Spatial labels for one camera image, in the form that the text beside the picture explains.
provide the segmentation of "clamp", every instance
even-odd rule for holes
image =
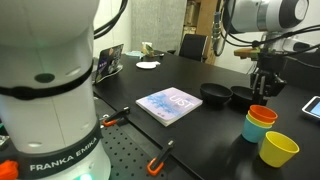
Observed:
[[[164,166],[164,161],[169,157],[173,149],[174,141],[170,140],[168,144],[162,149],[160,154],[153,158],[147,165],[147,171],[152,176],[156,176],[162,167]]]
[[[102,125],[104,125],[105,127],[109,127],[116,124],[118,121],[117,119],[122,118],[128,114],[130,114],[130,108],[125,107],[121,111],[117,111],[113,113],[111,116],[104,116],[100,120],[102,120]]]

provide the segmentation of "book cover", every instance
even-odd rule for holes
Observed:
[[[202,100],[171,87],[138,99],[136,103],[164,126],[169,126],[199,107]]]

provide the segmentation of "green light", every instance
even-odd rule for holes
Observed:
[[[92,180],[92,177],[90,174],[82,174],[79,180]]]

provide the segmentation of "wall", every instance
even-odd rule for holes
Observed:
[[[294,29],[301,29],[303,27],[320,24],[320,19],[318,19],[318,7],[320,7],[319,0],[309,0],[309,9],[305,17],[305,20]],[[248,41],[259,40],[262,33],[245,33],[241,35],[236,35],[238,38]],[[318,44],[320,42],[319,38],[320,32],[306,33],[298,36],[298,39],[304,42]],[[239,57],[233,56],[233,51],[238,49],[237,47],[226,44],[223,54],[216,58],[215,66],[223,67],[226,69],[247,73],[250,69],[252,62],[250,59],[240,60]]]
[[[141,50],[144,41],[161,51],[178,49],[186,4],[186,0],[132,1],[132,50]]]
[[[121,0],[100,0],[94,20],[97,29],[111,20],[119,11]],[[131,51],[131,1],[114,28],[103,37],[94,41],[93,56],[99,57],[100,51],[115,45],[124,44],[123,52]]]

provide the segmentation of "stacked cups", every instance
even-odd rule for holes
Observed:
[[[242,136],[249,142],[263,140],[259,156],[268,165],[279,168],[299,152],[299,146],[289,137],[269,131],[278,115],[271,109],[252,105],[245,119]]]
[[[271,109],[265,106],[251,105],[244,122],[242,136],[249,142],[258,143],[271,129],[277,118],[277,113]]]

